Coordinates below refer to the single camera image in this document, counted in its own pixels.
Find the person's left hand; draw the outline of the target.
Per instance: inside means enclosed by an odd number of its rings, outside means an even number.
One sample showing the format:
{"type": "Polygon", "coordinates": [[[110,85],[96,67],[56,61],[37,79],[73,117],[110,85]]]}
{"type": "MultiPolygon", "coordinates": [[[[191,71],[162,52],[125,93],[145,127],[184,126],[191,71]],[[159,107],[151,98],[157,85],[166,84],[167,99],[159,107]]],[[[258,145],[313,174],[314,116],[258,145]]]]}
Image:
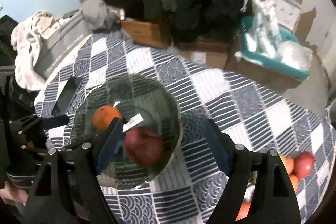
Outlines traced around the person's left hand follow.
{"type": "Polygon", "coordinates": [[[8,181],[5,182],[4,188],[0,189],[1,199],[9,204],[11,202],[22,203],[23,206],[26,205],[28,194],[26,191],[13,186],[8,181]]]}

